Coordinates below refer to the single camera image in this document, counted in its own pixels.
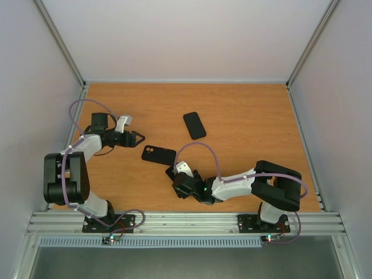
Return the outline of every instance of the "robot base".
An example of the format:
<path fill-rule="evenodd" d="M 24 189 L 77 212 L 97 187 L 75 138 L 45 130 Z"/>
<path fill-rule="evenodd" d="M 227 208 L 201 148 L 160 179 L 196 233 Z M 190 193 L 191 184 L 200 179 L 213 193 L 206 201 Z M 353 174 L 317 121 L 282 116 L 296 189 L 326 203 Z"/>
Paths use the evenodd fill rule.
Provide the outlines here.
<path fill-rule="evenodd" d="M 290 233 L 291 228 L 289 227 L 288 216 L 283 214 L 280 216 L 278 223 L 284 225 L 284 232 Z M 281 229 L 276 224 L 269 224 L 266 222 L 257 223 L 257 214 L 239 214 L 238 215 L 238 227 L 239 233 L 241 234 L 253 234 L 253 233 L 280 233 Z"/>
<path fill-rule="evenodd" d="M 115 214 L 115 220 L 119 218 L 120 214 Z M 125 228 L 129 228 L 135 225 L 135 215 L 134 214 L 125 214 L 121 220 L 120 223 L 123 223 Z M 112 227 L 105 227 L 101 223 L 97 222 L 94 219 L 90 219 L 87 216 L 84 219 L 83 223 L 83 233 L 111 233 L 114 230 L 118 230 L 120 228 L 123 228 L 120 224 L 115 224 Z M 133 233 L 133 229 L 125 230 L 125 234 L 131 234 Z"/>

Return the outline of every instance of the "metal profile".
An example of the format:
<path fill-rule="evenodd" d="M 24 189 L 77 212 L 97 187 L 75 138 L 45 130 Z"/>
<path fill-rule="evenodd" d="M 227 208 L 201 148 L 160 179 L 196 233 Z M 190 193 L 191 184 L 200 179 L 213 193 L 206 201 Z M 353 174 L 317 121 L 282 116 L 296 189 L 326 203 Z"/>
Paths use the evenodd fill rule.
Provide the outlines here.
<path fill-rule="evenodd" d="M 360 270 L 348 237 L 332 236 L 332 241 L 344 278 L 360 279 Z"/>
<path fill-rule="evenodd" d="M 45 236 L 40 247 L 72 248 L 258 248 L 259 237 L 149 237 L 146 235 L 125 235 L 110 245 L 102 244 L 102 237 Z"/>
<path fill-rule="evenodd" d="M 140 222 L 142 216 L 136 215 Z M 346 235 L 344 225 L 338 212 L 299 213 L 302 225 L 301 235 Z M 292 232 L 297 234 L 298 224 L 294 214 L 288 214 Z M 92 236 L 81 232 L 84 216 L 79 212 L 66 210 L 49 210 L 34 212 L 26 234 L 37 235 L 75 235 Z M 132 235 L 148 236 L 246 236 L 240 234 L 237 213 L 169 213 L 146 212 L 146 222 L 134 230 Z"/>
<path fill-rule="evenodd" d="M 298 60 L 291 76 L 289 77 L 289 80 L 287 82 L 287 85 L 292 85 L 293 82 L 295 81 L 298 73 L 300 72 L 302 66 L 304 65 L 307 57 L 313 50 L 314 46 L 316 45 L 316 42 L 320 38 L 320 35 L 323 33 L 325 27 L 327 26 L 327 23 L 330 21 L 331 16 L 333 15 L 334 11 L 336 10 L 338 4 L 340 3 L 341 0 L 331 0 L 330 3 L 328 4 L 325 12 L 323 13 L 319 24 L 314 30 L 314 33 L 312 34 L 309 42 L 307 43 L 305 50 L 302 52 L 300 59 Z"/>
<path fill-rule="evenodd" d="M 72 71 L 74 72 L 77 81 L 80 83 L 81 87 L 84 88 L 85 81 L 84 81 L 79 69 L 77 68 L 69 50 L 67 49 L 65 43 L 63 42 L 62 37 L 60 36 L 56 26 L 54 25 L 54 22 L 53 22 L 51 16 L 49 15 L 48 10 L 45 7 L 43 1 L 42 0 L 34 0 L 34 2 L 36 4 L 37 8 L 39 9 L 42 18 L 45 20 L 47 26 L 49 27 L 54 39 L 56 40 L 56 42 L 57 42 L 57 44 L 60 48 L 60 50 L 62 51 L 63 55 L 65 56 L 65 58 L 66 58 L 68 64 L 70 65 Z"/>
<path fill-rule="evenodd" d="M 301 119 L 300 119 L 299 113 L 297 111 L 295 100 L 293 98 L 293 92 L 292 92 L 291 86 L 288 86 L 288 95 L 289 95 L 289 100 L 291 102 L 292 110 L 293 110 L 294 115 L 295 115 L 297 127 L 298 127 L 298 130 L 299 130 L 299 133 L 300 133 L 300 138 L 301 138 L 301 141 L 302 141 L 303 150 L 305 151 L 305 156 L 306 156 L 306 159 L 307 159 L 307 163 L 309 164 L 310 174 L 312 176 L 314 187 L 315 187 L 315 190 L 316 190 L 316 195 L 317 195 L 317 198 L 318 198 L 318 201 L 319 201 L 319 207 L 320 207 L 321 210 L 327 211 L 327 200 L 324 199 L 324 195 L 322 194 L 321 189 L 319 187 L 319 180 L 318 180 L 318 177 L 317 177 L 316 172 L 315 172 L 315 167 L 314 167 L 314 163 L 312 161 L 312 157 L 310 155 L 309 146 L 307 145 L 307 142 L 306 142 L 305 133 L 302 129 Z"/>

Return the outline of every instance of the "metal plate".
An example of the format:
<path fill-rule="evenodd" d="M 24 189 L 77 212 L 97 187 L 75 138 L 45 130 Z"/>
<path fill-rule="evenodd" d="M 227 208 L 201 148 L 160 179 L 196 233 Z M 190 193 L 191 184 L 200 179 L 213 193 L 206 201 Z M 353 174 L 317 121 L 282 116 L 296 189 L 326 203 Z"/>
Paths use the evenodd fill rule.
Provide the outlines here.
<path fill-rule="evenodd" d="M 120 214 L 115 215 L 115 220 L 120 217 Z M 83 225 L 82 232 L 83 233 L 110 233 L 114 230 L 118 230 L 120 228 L 123 228 L 120 224 L 115 224 L 112 227 L 106 227 L 98 222 L 94 222 L 93 224 L 90 223 L 90 220 L 88 219 L 87 216 L 85 216 L 84 222 L 87 222 L 88 224 L 85 226 Z M 132 227 L 135 224 L 135 215 L 134 214 L 125 214 L 121 220 L 121 223 L 125 226 L 125 228 Z M 125 234 L 131 234 L 133 233 L 133 229 L 125 230 Z"/>
<path fill-rule="evenodd" d="M 241 234 L 249 234 L 249 233 L 280 233 L 281 229 L 277 225 L 278 223 L 282 223 L 285 228 L 285 233 L 290 233 L 291 229 L 289 227 L 288 216 L 283 214 L 279 218 L 279 222 L 277 224 L 273 224 L 267 230 L 263 231 L 260 226 L 256 223 L 257 221 L 257 214 L 240 214 L 238 215 L 238 225 L 239 225 L 239 233 Z"/>

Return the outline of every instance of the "smartphone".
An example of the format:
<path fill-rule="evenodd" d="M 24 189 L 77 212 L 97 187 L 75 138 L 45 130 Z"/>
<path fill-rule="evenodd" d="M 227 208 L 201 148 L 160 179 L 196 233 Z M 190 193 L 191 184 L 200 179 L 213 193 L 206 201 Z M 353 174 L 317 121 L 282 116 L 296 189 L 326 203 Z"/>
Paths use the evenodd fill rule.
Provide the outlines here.
<path fill-rule="evenodd" d="M 187 130 L 193 140 L 198 138 L 203 138 L 207 135 L 207 132 L 204 129 L 204 126 L 199 118 L 197 112 L 190 112 L 184 115 L 184 121 L 187 127 Z"/>

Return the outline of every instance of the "black smartphone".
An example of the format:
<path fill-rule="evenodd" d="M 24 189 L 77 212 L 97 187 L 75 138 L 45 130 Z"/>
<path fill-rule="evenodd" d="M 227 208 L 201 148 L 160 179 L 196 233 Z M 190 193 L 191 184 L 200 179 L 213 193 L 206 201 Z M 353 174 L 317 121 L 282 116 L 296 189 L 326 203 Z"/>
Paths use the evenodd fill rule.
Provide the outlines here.
<path fill-rule="evenodd" d="M 187 130 L 193 140 L 203 138 L 207 135 L 207 132 L 205 131 L 197 112 L 190 112 L 185 114 L 184 121 Z"/>
<path fill-rule="evenodd" d="M 142 153 L 142 160 L 158 164 L 172 166 L 176 158 L 176 152 L 171 149 L 146 145 Z"/>

